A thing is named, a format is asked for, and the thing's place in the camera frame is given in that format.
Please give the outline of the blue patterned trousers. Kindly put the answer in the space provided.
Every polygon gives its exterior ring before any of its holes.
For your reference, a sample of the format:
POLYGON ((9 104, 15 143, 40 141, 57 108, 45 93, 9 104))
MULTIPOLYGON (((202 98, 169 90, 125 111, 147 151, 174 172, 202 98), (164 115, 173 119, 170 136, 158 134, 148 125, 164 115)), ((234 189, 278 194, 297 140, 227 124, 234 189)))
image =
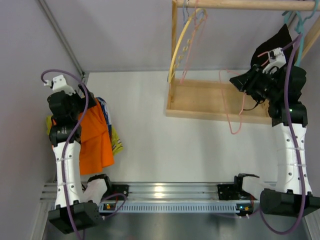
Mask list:
POLYGON ((108 117, 109 120, 111 121, 111 124, 112 124, 111 114, 110 114, 110 111, 108 109, 108 105, 107 105, 106 101, 101 97, 97 97, 96 99, 98 100, 98 102, 100 104, 100 107, 102 109, 102 112, 103 112, 105 120, 106 120, 106 117, 108 117))

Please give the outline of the orange trousers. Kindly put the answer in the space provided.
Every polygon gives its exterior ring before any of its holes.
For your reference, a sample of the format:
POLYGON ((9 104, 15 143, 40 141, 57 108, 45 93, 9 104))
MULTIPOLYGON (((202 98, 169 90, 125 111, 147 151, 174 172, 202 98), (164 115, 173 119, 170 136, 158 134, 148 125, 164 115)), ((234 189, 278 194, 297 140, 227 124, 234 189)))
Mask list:
POLYGON ((81 149, 79 171, 81 175, 101 173, 115 163, 107 123, 97 100, 96 106, 85 113, 81 122, 81 149))

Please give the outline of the pink hanger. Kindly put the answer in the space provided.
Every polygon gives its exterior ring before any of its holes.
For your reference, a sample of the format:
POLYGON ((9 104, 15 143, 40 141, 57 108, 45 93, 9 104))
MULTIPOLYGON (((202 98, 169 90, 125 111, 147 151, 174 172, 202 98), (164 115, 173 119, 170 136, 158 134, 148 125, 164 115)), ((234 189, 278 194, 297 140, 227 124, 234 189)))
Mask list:
MULTIPOLYGON (((226 72, 227 74, 233 74, 233 75, 239 76, 241 74, 244 74, 245 71, 248 71, 248 70, 249 70, 248 68, 245 68, 245 69, 235 69, 235 68, 234 69, 227 69, 227 68, 220 69, 218 71, 218 81, 219 81, 220 84, 223 84, 222 72, 226 72)), ((228 126, 229 126, 229 131, 230 131, 230 133, 232 135, 237 135, 241 131, 242 125, 243 125, 242 113, 243 113, 244 107, 245 107, 246 94, 245 93, 242 94, 240 110, 239 110, 239 113, 236 115, 238 117, 238 120, 239 120, 238 129, 237 130, 233 130, 233 128, 232 128, 232 120, 231 120, 231 117, 230 117, 230 115, 232 114, 230 112, 230 105, 228 104, 227 97, 225 96, 225 90, 222 88, 220 91, 221 91, 221 97, 222 97, 222 102, 223 102, 224 113, 226 115, 226 120, 227 120, 228 126)))
POLYGON ((185 66, 184 66, 182 76, 180 79, 181 84, 184 82, 185 77, 188 73, 188 70, 189 70, 191 63, 192 63, 192 60, 193 60, 193 45, 196 40, 197 32, 199 31, 200 27, 202 27, 201 32, 200 32, 200 34, 197 38, 197 42, 196 42, 196 44, 199 45, 201 42, 203 31, 204 31, 204 28, 205 28, 205 25, 207 22, 207 18, 208 18, 207 11, 204 8, 198 8, 198 5, 199 5, 199 1, 196 0, 194 3, 193 14, 191 14, 187 20, 183 20, 184 21, 183 22, 184 28, 183 28, 181 35, 180 35, 180 38, 179 38, 180 40, 182 40, 184 38, 184 35, 189 28, 189 25, 191 23, 193 23, 194 29, 193 29, 192 35, 187 40, 187 45, 182 49, 183 56, 186 56, 186 59, 185 59, 185 66))

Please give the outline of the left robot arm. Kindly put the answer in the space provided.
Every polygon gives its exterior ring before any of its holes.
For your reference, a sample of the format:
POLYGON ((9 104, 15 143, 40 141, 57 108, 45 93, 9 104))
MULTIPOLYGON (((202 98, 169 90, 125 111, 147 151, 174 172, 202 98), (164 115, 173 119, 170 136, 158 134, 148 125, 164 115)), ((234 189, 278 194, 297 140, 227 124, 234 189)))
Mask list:
POLYGON ((89 178, 86 189, 80 176, 81 126, 79 115, 93 98, 81 98, 68 84, 54 85, 47 98, 52 112, 49 140, 56 160, 57 193, 48 220, 63 234, 97 226, 102 217, 99 205, 110 187, 106 174, 89 178))

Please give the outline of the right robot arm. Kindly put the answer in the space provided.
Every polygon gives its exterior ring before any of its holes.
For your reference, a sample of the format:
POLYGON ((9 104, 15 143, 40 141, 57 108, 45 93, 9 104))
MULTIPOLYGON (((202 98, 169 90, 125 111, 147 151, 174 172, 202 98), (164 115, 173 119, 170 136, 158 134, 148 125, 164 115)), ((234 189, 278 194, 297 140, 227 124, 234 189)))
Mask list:
POLYGON ((260 202, 266 215, 298 217, 302 200, 303 216, 320 208, 319 197, 313 196, 308 181, 305 159, 305 135, 308 117, 306 107, 299 101, 306 83, 306 71, 293 66, 288 85, 287 67, 273 67, 264 73, 254 65, 248 72, 230 78, 238 91, 254 100, 268 100, 268 115, 277 144, 277 181, 275 186, 264 183, 254 174, 238 175, 239 187, 260 202))

